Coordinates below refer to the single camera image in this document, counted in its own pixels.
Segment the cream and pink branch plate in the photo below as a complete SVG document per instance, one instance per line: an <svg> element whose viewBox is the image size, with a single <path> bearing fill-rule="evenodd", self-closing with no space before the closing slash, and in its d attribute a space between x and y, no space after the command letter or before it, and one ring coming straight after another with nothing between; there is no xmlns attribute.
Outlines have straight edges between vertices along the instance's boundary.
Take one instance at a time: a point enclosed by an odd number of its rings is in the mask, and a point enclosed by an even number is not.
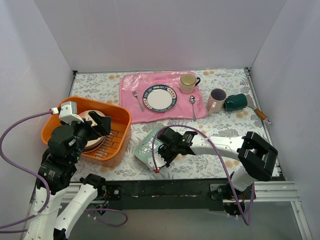
<svg viewBox="0 0 320 240"><path fill-rule="evenodd" d="M95 122L95 120L93 120L93 118L89 115L89 112L91 112L91 110L86 110L83 111L82 113L79 114L79 116L84 119L84 121L86 123L91 122L90 125L90 129L89 129L89 137L92 138L93 137L93 127L97 125L97 123ZM85 146L85 151L90 151L91 149L95 149L98 148L103 140L105 139L105 136L100 136L98 138L95 139L91 139L87 141L87 144Z"/></svg>

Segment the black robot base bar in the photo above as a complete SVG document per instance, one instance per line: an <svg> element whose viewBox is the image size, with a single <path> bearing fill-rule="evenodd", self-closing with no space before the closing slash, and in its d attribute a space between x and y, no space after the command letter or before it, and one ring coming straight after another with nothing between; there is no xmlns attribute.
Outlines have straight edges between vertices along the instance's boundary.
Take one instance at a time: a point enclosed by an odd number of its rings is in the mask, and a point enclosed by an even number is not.
<svg viewBox="0 0 320 240"><path fill-rule="evenodd" d="M105 182L109 207L116 210L204 209L223 211L211 191L226 178L128 180Z"/></svg>

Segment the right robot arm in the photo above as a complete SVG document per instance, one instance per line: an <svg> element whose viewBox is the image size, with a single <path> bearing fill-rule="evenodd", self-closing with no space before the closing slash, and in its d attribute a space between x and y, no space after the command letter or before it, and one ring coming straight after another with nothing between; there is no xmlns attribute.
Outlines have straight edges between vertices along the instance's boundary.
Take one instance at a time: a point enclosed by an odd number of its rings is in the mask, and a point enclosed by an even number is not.
<svg viewBox="0 0 320 240"><path fill-rule="evenodd" d="M167 127L157 139L162 143L158 154L166 166L178 155L216 155L239 161L241 167L229 176L228 183L214 190L221 199L237 199L255 182L269 182L278 157L276 148L252 131L245 136L209 138L195 130L180 134Z"/></svg>

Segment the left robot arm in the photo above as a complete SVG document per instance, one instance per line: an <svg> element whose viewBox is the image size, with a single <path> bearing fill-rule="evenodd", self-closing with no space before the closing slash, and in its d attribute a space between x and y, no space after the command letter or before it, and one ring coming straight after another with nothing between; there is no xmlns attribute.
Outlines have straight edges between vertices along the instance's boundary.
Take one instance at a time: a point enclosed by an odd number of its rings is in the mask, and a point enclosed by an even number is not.
<svg viewBox="0 0 320 240"><path fill-rule="evenodd" d="M84 152L88 141L111 133L110 116L89 112L91 120L79 115L62 117L60 125L51 133L48 148L42 156L36 180L34 211L25 234L26 240L66 240L75 223L93 200L107 194L106 180L95 174L81 179L79 192L61 214L61 202L76 172L75 164Z"/></svg>

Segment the light green divided tray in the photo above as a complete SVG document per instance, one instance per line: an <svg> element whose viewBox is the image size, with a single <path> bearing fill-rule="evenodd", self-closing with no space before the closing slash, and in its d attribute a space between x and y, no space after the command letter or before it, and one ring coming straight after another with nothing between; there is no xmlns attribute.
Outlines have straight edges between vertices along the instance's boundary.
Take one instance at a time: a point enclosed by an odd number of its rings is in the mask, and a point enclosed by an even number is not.
<svg viewBox="0 0 320 240"><path fill-rule="evenodd" d="M134 155L145 165L148 164L148 160L152 158L152 142L155 137L155 134L163 128L163 124L155 126L145 137L144 139L136 146L134 150Z"/></svg>

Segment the dark green mug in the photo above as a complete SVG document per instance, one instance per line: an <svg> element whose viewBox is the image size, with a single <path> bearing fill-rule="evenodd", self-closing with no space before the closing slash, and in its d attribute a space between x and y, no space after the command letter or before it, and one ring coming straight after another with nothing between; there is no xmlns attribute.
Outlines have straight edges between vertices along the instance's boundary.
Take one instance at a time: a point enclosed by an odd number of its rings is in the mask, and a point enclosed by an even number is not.
<svg viewBox="0 0 320 240"><path fill-rule="evenodd" d="M248 101L247 101L246 95L243 93L240 93L240 94L228 96L223 103L223 109L226 112L233 112L233 111L241 110L247 107L247 105L248 105Z"/></svg>

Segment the pink mug purple inside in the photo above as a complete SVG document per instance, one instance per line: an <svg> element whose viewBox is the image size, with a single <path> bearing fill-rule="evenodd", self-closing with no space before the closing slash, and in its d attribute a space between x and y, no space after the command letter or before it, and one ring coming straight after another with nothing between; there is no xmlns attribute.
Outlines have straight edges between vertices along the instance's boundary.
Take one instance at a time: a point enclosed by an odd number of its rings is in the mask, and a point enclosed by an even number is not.
<svg viewBox="0 0 320 240"><path fill-rule="evenodd" d="M218 113L222 110L223 104L227 98L227 93L220 88L215 88L210 92L206 109L208 115L211 116L214 113Z"/></svg>

